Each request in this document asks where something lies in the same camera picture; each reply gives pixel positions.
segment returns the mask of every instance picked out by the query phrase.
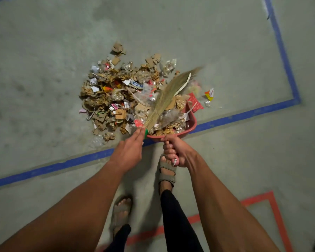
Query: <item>hand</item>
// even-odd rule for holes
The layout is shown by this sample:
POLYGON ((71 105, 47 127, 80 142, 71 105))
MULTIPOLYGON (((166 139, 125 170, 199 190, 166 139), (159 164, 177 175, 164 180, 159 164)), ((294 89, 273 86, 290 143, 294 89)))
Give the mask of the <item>hand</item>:
POLYGON ((127 172, 140 162, 145 131, 144 127, 138 127, 131 137, 119 142, 110 157, 115 168, 120 167, 122 171, 127 172))
POLYGON ((196 152, 192 147, 175 134, 168 134, 162 138, 161 141, 164 142, 163 153, 166 155, 168 160, 173 163, 176 158, 176 166, 188 166, 186 156, 196 152))

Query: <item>forearm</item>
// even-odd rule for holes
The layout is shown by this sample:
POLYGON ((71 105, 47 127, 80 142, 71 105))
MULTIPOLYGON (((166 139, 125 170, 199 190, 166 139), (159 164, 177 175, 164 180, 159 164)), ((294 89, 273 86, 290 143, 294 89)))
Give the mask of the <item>forearm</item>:
POLYGON ((187 162, 211 251, 279 251, 258 221, 197 152, 190 154, 187 162))
POLYGON ((44 214, 0 246, 0 251, 94 251, 122 171, 106 163, 44 214))

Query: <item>pile of trash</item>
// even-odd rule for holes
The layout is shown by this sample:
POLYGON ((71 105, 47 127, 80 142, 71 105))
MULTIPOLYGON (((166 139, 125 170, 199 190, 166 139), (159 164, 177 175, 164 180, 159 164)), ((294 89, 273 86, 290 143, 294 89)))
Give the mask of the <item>pile of trash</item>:
MULTIPOLYGON (((92 120, 94 135, 107 130, 103 134, 105 142, 115 139, 112 131, 118 127, 122 134, 132 134, 145 123, 157 95, 168 84, 166 79, 176 67, 176 59, 162 62, 161 55, 155 54, 139 67, 129 62, 116 68, 126 51, 119 42, 112 51, 112 60, 108 57, 91 67, 89 79, 83 83, 80 93, 83 100, 80 112, 87 113, 87 120, 92 120)), ((173 72, 174 76, 178 74, 179 71, 173 72)), ((149 134, 159 136, 185 131, 187 115, 182 111, 189 97, 191 94, 174 96, 149 134)))

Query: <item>black pants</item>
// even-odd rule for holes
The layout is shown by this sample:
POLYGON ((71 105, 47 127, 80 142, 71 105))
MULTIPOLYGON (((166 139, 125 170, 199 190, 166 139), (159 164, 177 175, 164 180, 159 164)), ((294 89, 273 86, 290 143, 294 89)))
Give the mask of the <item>black pants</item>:
MULTIPOLYGON (((203 251, 195 231, 171 191, 162 192, 161 208, 168 252, 203 251)), ((130 225, 124 225, 105 252, 123 252, 130 232, 130 225)))

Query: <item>foot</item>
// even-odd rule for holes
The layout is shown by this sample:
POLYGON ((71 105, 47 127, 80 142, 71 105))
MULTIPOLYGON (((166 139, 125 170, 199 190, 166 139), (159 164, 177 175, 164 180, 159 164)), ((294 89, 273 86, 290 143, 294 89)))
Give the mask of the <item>foot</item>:
MULTIPOLYGON (((162 161, 162 162, 166 162, 167 164, 172 165, 172 162, 169 161, 169 160, 167 160, 164 156, 161 157, 161 161, 162 161)), ((175 172, 173 172, 173 171, 171 171, 171 170, 168 170, 168 169, 166 169, 166 168, 163 168, 163 167, 161 167, 160 172, 163 173, 163 174, 171 175, 171 176, 174 176, 174 175, 175 175, 175 172)), ((171 191, 172 188, 173 188, 172 183, 170 183, 170 182, 167 181, 167 180, 161 181, 161 182, 159 183, 159 187, 160 187, 160 189, 159 189, 159 190, 160 190, 160 196, 161 196, 161 194, 162 194, 162 192, 163 192, 164 190, 170 190, 170 191, 171 191)))
MULTIPOLYGON (((132 200, 130 198, 128 199, 123 199, 122 201, 120 201, 117 206, 120 206, 122 204, 127 204, 130 208, 130 206, 132 205, 132 200)), ((114 214, 114 221, 115 222, 119 222, 122 221, 123 219, 128 218, 129 212, 128 211, 120 211, 114 214)), ((117 226, 113 229, 113 237, 117 234, 117 232, 122 228, 122 226, 117 226)))

